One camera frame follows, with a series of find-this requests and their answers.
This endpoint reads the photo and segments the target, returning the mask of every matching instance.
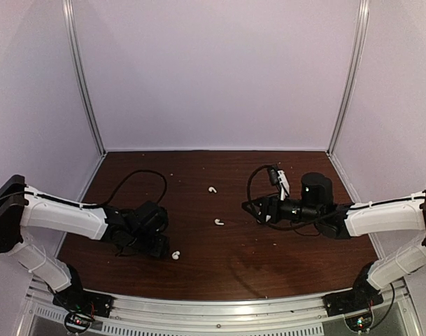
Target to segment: white backdrop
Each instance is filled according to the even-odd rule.
[[[372,1],[357,84],[336,148],[362,201],[426,186],[426,1]],[[390,253],[415,232],[378,234]],[[426,267],[406,278],[426,335]]]
[[[325,150],[359,1],[74,0],[108,150]]]
[[[79,196],[98,155],[71,63],[62,2],[0,1],[0,186],[13,174]],[[62,234],[34,230],[54,252]],[[13,334],[30,276],[0,255],[0,336]]]

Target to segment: brown wooden table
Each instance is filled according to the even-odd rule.
[[[162,172],[169,181],[161,203],[169,212],[165,234],[171,239],[171,251],[181,252],[180,259],[115,257],[114,246],[73,234],[66,238],[59,257],[76,267],[88,289],[149,298],[279,298],[350,287],[360,268],[376,259],[368,237],[336,241],[279,232],[258,225],[241,209],[251,172],[272,163],[285,170],[292,197],[299,197],[301,176],[315,171],[333,180],[336,202],[350,201],[324,153],[109,153],[85,201],[104,201],[135,169]],[[218,193],[209,193],[210,186]],[[157,176],[135,176],[112,205],[137,207],[156,200],[161,190]],[[265,171],[255,179],[253,197],[275,191]],[[216,226],[216,218],[225,225]],[[306,227],[301,232],[314,233],[314,229]]]

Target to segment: debris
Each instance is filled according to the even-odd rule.
[[[172,253],[172,258],[174,260],[178,260],[180,257],[180,251],[175,251],[174,253]]]

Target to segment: robotic arm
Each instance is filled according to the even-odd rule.
[[[169,239],[162,235],[167,225],[166,210],[149,201],[135,210],[77,203],[40,192],[19,175],[0,188],[0,253],[15,258],[44,280],[56,305],[78,312],[68,321],[76,327],[86,322],[82,318],[86,314],[107,317],[112,299],[83,290],[77,271],[35,245],[27,228],[71,232],[115,244],[120,250],[133,249],[161,258],[169,250]]]
[[[277,185],[278,190],[288,190],[284,173],[276,165],[263,167],[272,185]],[[336,204],[331,180],[319,173],[307,173],[301,178],[301,199],[289,198],[288,193],[286,196],[281,192],[276,196],[251,199],[254,175],[248,183],[248,201],[242,207],[258,223],[271,228],[288,231],[314,225],[318,232],[332,239],[350,239],[371,232],[419,231],[408,244],[363,267],[352,289],[326,295],[328,316],[349,314],[382,303],[380,289],[426,265],[426,190],[377,203]],[[293,227],[276,225],[281,220],[299,224]],[[365,325],[356,325],[354,331],[359,327],[365,331]]]

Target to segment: black cable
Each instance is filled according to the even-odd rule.
[[[4,201],[5,199],[11,197],[11,196],[15,196],[15,195],[33,195],[33,192],[30,191],[17,191],[17,192],[13,192],[12,194],[9,195],[4,195],[2,197],[0,197],[0,201]]]
[[[297,229],[294,230],[294,232],[299,235],[299,236],[303,236],[303,237],[318,237],[321,235],[320,232],[317,232],[315,234],[309,234],[309,233],[301,233],[300,231],[298,231]]]
[[[349,210],[363,210],[363,209],[367,209],[369,207],[374,207],[376,205],[383,205],[383,204],[389,204],[389,203],[395,203],[395,202],[402,202],[402,201],[411,201],[411,200],[426,200],[426,196],[416,196],[414,198],[412,198],[412,197],[405,197],[405,198],[388,199],[386,201],[371,203],[371,205],[367,204],[367,205],[358,206],[356,208],[350,207]]]
[[[390,303],[390,306],[388,307],[387,311],[385,312],[385,315],[384,315],[384,316],[382,316],[382,318],[380,319],[380,321],[379,321],[376,325],[374,325],[374,326],[370,327],[370,331],[371,331],[371,330],[373,330],[373,329],[375,329],[375,328],[377,328],[377,327],[379,327],[379,325],[380,325],[382,322],[384,322],[384,320],[387,318],[388,314],[390,313],[390,311],[391,311],[391,310],[392,310],[392,308],[393,308],[393,304],[395,303],[395,296],[396,296],[396,292],[395,292],[395,287],[393,286],[393,284],[392,284],[392,283],[390,284],[390,286],[391,286],[391,288],[392,288],[392,292],[393,292],[392,302]]]
[[[264,164],[261,167],[258,167],[257,169],[253,171],[253,173],[250,175],[247,181],[247,200],[248,200],[248,203],[250,204],[252,215],[262,224],[266,223],[266,221],[265,219],[263,220],[261,216],[258,214],[258,212],[256,211],[255,205],[253,204],[253,200],[252,200],[251,189],[252,189],[252,182],[255,176],[263,169],[270,169],[270,168],[272,168],[272,166],[269,164]]]
[[[130,173],[129,175],[127,175],[126,177],[124,177],[123,180],[116,185],[115,189],[113,189],[113,192],[111,193],[110,197],[105,202],[102,202],[100,204],[82,204],[81,205],[81,203],[68,201],[67,199],[61,199],[61,198],[54,197],[54,196],[51,196],[51,195],[46,195],[46,194],[34,194],[33,192],[26,191],[26,190],[13,192],[9,195],[4,195],[3,197],[0,197],[0,201],[3,201],[3,200],[5,200],[5,199],[7,199],[11,196],[14,196],[14,195],[35,195],[35,196],[38,196],[38,197],[43,198],[45,200],[50,200],[50,201],[57,202],[57,203],[60,203],[60,204],[69,205],[71,207],[77,207],[77,208],[83,208],[83,209],[98,209],[98,208],[102,208],[106,205],[109,205],[110,202],[112,201],[112,199],[115,197],[118,190],[124,185],[124,183],[127,182],[127,180],[130,179],[133,175],[138,174],[138,173],[154,174],[154,175],[157,175],[157,176],[162,178],[162,180],[164,182],[163,192],[159,196],[158,200],[156,201],[156,203],[160,203],[162,201],[163,197],[166,195],[166,192],[168,190],[168,181],[166,180],[166,177],[164,177],[163,174],[159,173],[158,171],[154,171],[154,170],[150,170],[150,169],[135,170],[132,173]]]
[[[116,185],[115,189],[113,189],[113,192],[111,193],[110,197],[105,202],[102,202],[101,204],[98,204],[97,206],[98,207],[104,207],[104,206],[110,204],[110,202],[113,200],[113,198],[115,197],[116,193],[118,192],[119,189],[121,189],[121,187],[124,185],[124,183],[126,183],[127,180],[130,179],[133,175],[141,174],[141,173],[154,174],[154,175],[157,175],[157,176],[159,176],[159,177],[162,178],[162,180],[164,182],[163,192],[158,197],[158,200],[156,201],[156,203],[160,203],[162,201],[163,197],[166,195],[166,191],[168,190],[168,181],[166,180],[166,177],[164,177],[163,174],[161,174],[161,173],[159,173],[158,171],[155,171],[155,170],[138,169],[138,170],[133,171],[132,173],[130,173],[126,177],[124,177],[123,180]],[[90,205],[89,206],[84,206],[84,208],[86,208],[86,209],[93,209],[92,206],[90,206]]]

